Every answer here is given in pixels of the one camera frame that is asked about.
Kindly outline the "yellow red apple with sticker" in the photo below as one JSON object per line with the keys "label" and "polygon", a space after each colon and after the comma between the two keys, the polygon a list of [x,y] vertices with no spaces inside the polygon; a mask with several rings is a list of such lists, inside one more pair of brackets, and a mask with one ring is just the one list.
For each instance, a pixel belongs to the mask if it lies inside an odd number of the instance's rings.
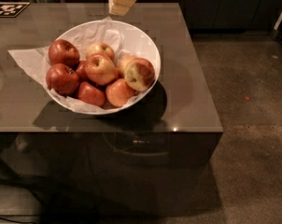
{"label": "yellow red apple with sticker", "polygon": [[133,58],[124,69],[124,79],[136,91],[146,91],[155,80],[155,70],[150,61]]}

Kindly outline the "white bowl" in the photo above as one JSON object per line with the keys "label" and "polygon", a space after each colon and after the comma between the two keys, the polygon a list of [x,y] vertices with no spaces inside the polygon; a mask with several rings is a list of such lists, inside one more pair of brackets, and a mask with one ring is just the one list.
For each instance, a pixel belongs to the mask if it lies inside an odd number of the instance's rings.
{"label": "white bowl", "polygon": [[93,42],[105,42],[115,51],[115,62],[117,63],[124,55],[133,54],[137,57],[149,60],[155,71],[154,81],[146,91],[139,92],[136,96],[120,108],[116,108],[109,102],[103,108],[95,105],[87,105],[78,99],[63,97],[55,90],[49,90],[46,85],[46,74],[43,74],[42,81],[46,92],[59,105],[81,114],[107,115],[120,112],[126,108],[134,106],[141,101],[155,86],[161,71],[160,53],[152,39],[137,27],[122,22],[109,19],[102,21],[89,21],[71,28],[59,36],[76,46],[80,55],[85,56],[87,47]]}

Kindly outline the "pale apple at back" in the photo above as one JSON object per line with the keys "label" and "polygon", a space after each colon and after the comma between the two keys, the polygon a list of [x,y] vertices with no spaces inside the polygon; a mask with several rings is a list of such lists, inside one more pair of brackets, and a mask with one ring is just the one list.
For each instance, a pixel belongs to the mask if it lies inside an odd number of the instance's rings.
{"label": "pale apple at back", "polygon": [[115,57],[114,50],[107,43],[95,42],[90,44],[85,51],[85,56],[90,57],[91,55],[96,53],[103,53],[111,60],[113,60]]}

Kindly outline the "pale apple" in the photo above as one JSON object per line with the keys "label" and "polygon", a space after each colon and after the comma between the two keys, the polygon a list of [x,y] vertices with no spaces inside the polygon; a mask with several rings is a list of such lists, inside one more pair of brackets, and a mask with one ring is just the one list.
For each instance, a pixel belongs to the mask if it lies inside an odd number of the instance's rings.
{"label": "pale apple", "polygon": [[90,44],[85,51],[85,56],[90,57],[91,55],[96,53],[103,53],[111,60],[113,60],[115,57],[114,50],[107,43],[95,42]]}
{"label": "pale apple", "polygon": [[128,62],[130,60],[132,60],[134,58],[134,55],[132,54],[127,54],[127,55],[124,55],[120,61],[119,61],[119,64],[118,64],[118,68],[119,68],[119,74],[121,77],[124,77],[124,70],[126,68],[126,65],[128,64]]}

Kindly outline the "pale apple behind right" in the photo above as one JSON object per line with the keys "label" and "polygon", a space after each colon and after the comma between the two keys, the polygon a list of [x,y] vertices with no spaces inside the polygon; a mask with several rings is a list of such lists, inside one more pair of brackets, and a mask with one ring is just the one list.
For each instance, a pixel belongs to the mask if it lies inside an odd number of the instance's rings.
{"label": "pale apple behind right", "polygon": [[132,54],[127,54],[127,55],[124,55],[120,61],[119,61],[119,64],[118,64],[118,68],[119,68],[119,74],[121,77],[124,77],[124,70],[126,68],[126,65],[128,64],[128,62],[130,60],[132,60],[134,58],[134,55]]}

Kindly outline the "red yellow apple centre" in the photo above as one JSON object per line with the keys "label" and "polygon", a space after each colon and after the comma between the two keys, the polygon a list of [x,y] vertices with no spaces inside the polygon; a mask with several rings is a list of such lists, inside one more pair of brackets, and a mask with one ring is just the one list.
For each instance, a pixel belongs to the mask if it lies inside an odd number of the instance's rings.
{"label": "red yellow apple centre", "polygon": [[85,73],[90,81],[100,86],[105,86],[119,77],[115,64],[101,53],[93,54],[87,59]]}

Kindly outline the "dark red apple top left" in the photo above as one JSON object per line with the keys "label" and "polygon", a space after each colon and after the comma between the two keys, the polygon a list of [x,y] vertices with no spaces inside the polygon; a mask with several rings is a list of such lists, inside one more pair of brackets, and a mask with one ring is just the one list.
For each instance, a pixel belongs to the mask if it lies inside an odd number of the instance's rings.
{"label": "dark red apple top left", "polygon": [[71,68],[80,60],[78,49],[69,41],[57,39],[49,46],[49,61],[51,64],[63,63]]}

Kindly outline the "dark red apple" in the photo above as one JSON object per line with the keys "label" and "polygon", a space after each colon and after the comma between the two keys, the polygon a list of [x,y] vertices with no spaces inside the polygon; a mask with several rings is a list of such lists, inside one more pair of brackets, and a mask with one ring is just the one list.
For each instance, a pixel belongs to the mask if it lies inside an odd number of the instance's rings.
{"label": "dark red apple", "polygon": [[71,68],[80,60],[78,49],[69,41],[57,39],[49,46],[49,61],[51,64],[63,63]]}
{"label": "dark red apple", "polygon": [[47,86],[62,96],[73,94],[79,86],[78,74],[63,63],[54,64],[46,74]]}

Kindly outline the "small red apple hidden middle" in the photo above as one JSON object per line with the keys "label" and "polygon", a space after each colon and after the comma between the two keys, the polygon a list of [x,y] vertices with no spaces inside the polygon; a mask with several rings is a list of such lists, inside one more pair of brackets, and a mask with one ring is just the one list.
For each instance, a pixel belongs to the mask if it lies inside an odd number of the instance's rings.
{"label": "small red apple hidden middle", "polygon": [[77,67],[77,69],[76,69],[76,72],[77,72],[77,74],[78,74],[79,79],[80,79],[81,82],[83,82],[83,81],[88,81],[88,80],[89,80],[88,77],[87,77],[87,75],[86,75],[86,70],[85,70],[86,65],[87,65],[87,62],[86,62],[85,60],[82,60],[82,61],[78,64],[78,67]]}

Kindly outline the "orange red apple front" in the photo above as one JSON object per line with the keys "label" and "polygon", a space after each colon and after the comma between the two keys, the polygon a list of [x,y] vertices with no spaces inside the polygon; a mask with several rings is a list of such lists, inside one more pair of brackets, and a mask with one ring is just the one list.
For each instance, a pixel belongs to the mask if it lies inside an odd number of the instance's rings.
{"label": "orange red apple front", "polygon": [[115,107],[124,106],[134,95],[135,90],[127,84],[124,78],[119,78],[106,87],[106,98]]}

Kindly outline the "red apple front left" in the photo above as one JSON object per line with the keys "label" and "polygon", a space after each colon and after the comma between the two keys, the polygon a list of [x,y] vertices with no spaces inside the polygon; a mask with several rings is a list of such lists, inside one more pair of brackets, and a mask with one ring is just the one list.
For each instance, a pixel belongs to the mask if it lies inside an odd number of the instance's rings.
{"label": "red apple front left", "polygon": [[106,94],[87,81],[80,83],[76,97],[89,105],[103,106],[106,102]]}

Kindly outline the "dark cabinet in background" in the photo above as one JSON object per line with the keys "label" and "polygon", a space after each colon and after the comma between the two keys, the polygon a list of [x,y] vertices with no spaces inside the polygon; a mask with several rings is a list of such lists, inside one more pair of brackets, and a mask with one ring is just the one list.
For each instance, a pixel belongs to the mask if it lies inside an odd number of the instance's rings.
{"label": "dark cabinet in background", "polygon": [[282,11],[282,0],[137,0],[176,3],[193,32],[270,31]]}

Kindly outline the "white tissue paper liner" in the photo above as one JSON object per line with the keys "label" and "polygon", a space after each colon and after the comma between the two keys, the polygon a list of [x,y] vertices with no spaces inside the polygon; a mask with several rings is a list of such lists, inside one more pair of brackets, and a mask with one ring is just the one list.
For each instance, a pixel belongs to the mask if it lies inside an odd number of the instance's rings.
{"label": "white tissue paper liner", "polygon": [[38,49],[15,49],[9,54],[17,65],[33,80],[43,86],[43,74],[49,70],[48,47]]}

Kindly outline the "black white fiducial marker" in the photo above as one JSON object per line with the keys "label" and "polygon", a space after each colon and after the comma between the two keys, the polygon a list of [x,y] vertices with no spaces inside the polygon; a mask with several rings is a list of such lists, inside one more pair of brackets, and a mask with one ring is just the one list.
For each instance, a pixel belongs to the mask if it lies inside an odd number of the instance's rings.
{"label": "black white fiducial marker", "polygon": [[0,2],[0,18],[16,18],[30,2]]}

